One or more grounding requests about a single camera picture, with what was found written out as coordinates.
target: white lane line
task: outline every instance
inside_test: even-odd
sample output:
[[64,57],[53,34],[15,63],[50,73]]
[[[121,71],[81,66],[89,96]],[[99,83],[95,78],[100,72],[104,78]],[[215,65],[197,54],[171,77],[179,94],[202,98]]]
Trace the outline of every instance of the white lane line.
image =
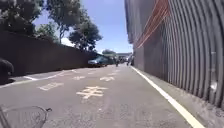
[[111,81],[114,80],[114,77],[101,77],[100,80]]
[[89,75],[92,75],[92,74],[94,74],[95,72],[90,72],[90,73],[88,73]]
[[44,90],[44,91],[48,91],[50,89],[53,89],[53,88],[56,88],[58,86],[62,86],[64,85],[63,83],[51,83],[51,84],[47,84],[45,86],[41,86],[41,87],[38,87],[39,89],[41,90]]
[[80,72],[78,72],[78,71],[75,71],[74,69],[72,70],[72,72],[74,72],[74,73],[80,73]]
[[110,74],[108,74],[108,76],[115,76],[115,75],[117,75],[117,73],[110,73]]
[[193,128],[205,128],[190,112],[188,112],[182,105],[180,105],[175,99],[173,99],[168,93],[163,91],[158,85],[151,81],[148,77],[143,75],[136,68],[132,67],[142,78],[144,78],[153,88],[155,88],[168,102],[184,117],[184,119]]
[[74,80],[81,80],[81,79],[84,79],[84,78],[86,78],[86,77],[85,76],[76,76],[73,79]]
[[14,86],[14,85],[18,85],[18,84],[31,83],[31,82],[34,82],[34,81],[38,81],[38,80],[25,80],[25,81],[19,81],[19,82],[15,82],[15,83],[11,83],[11,84],[7,84],[7,85],[0,86],[0,89],[2,89],[2,88],[6,88],[6,87],[10,87],[10,86]]
[[23,78],[30,79],[30,80],[38,80],[38,79],[36,79],[36,78],[29,77],[29,76],[24,76]]
[[38,80],[24,80],[24,81],[19,81],[19,82],[15,82],[15,83],[6,84],[6,85],[3,85],[3,86],[0,86],[0,89],[6,88],[6,87],[10,87],[10,86],[14,86],[14,85],[27,84],[27,83],[32,83],[32,82],[40,81],[40,80],[47,80],[47,79],[55,78],[55,77],[59,76],[60,74],[65,73],[65,72],[66,71],[62,71],[62,72],[60,72],[60,73],[58,73],[56,75],[49,76],[49,77],[42,78],[42,79],[38,79]]

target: cloud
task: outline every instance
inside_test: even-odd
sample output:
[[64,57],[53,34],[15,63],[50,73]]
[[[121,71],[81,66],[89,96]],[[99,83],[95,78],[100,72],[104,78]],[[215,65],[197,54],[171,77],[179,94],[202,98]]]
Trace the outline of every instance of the cloud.
[[61,43],[66,46],[74,47],[74,44],[72,44],[68,38],[62,38]]

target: white road marking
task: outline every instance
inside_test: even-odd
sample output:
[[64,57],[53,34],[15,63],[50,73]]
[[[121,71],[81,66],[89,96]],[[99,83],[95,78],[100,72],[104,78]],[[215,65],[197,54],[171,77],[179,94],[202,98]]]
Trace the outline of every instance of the white road marking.
[[109,76],[115,76],[117,75],[117,73],[111,73],[111,74],[108,74]]
[[120,70],[115,70],[114,72],[120,72]]
[[86,78],[86,77],[85,76],[76,76],[73,79],[74,80],[81,80],[81,79],[84,79],[84,78]]
[[38,80],[25,80],[25,81],[19,81],[19,82],[15,82],[15,83],[11,83],[11,84],[7,84],[4,86],[0,86],[0,89],[2,88],[6,88],[6,87],[10,87],[10,86],[14,86],[14,85],[18,85],[18,84],[26,84],[26,83],[31,83],[34,81],[38,81]]
[[24,76],[23,78],[30,79],[30,80],[38,80],[38,79],[36,79],[36,78],[29,77],[29,76]]
[[111,81],[114,80],[114,77],[101,77],[100,80]]
[[92,75],[92,74],[94,74],[94,72],[89,72],[88,74],[89,74],[89,75]]
[[64,84],[63,83],[51,83],[51,84],[47,84],[45,86],[38,87],[38,88],[41,90],[44,90],[44,91],[48,91],[50,89],[53,89],[53,88],[56,88],[56,87],[62,86],[62,85],[64,85]]
[[193,128],[205,128],[190,112],[188,112],[182,105],[180,105],[175,99],[173,99],[168,93],[163,91],[158,85],[156,85],[152,80],[143,75],[136,68],[132,67],[142,78],[144,78],[153,88],[155,88],[168,102],[184,117],[184,119]]
[[91,96],[98,96],[102,97],[103,92],[100,90],[105,90],[107,88],[102,88],[102,87],[86,87],[87,89],[84,89],[82,92],[77,92],[76,94],[78,95],[83,95],[83,99],[88,99]]
[[80,73],[80,72],[78,72],[78,71],[75,71],[74,69],[72,70],[72,72],[74,72],[74,73]]
[[19,81],[19,82],[14,82],[14,83],[6,84],[4,86],[0,86],[0,89],[6,88],[6,87],[10,87],[10,86],[14,86],[14,85],[19,85],[19,84],[27,84],[27,83],[32,83],[32,82],[40,81],[40,80],[52,79],[52,78],[55,78],[55,77],[59,76],[60,74],[65,73],[65,72],[69,72],[69,71],[62,71],[62,72],[60,72],[60,73],[58,73],[56,75],[49,76],[49,77],[42,78],[42,79],[38,79],[38,80],[24,80],[24,81]]

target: building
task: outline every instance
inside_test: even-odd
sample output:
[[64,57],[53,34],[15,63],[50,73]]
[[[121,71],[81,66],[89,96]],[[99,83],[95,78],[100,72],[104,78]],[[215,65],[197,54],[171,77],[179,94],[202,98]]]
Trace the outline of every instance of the building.
[[125,0],[134,66],[224,110],[223,3]]

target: car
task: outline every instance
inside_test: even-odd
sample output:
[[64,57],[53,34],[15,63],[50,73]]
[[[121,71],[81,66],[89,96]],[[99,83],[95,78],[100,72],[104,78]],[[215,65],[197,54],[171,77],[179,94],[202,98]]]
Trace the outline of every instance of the car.
[[94,60],[89,60],[88,64],[94,67],[102,67],[108,65],[108,59],[102,56],[97,57]]
[[8,80],[13,72],[13,65],[9,61],[0,58],[0,81]]

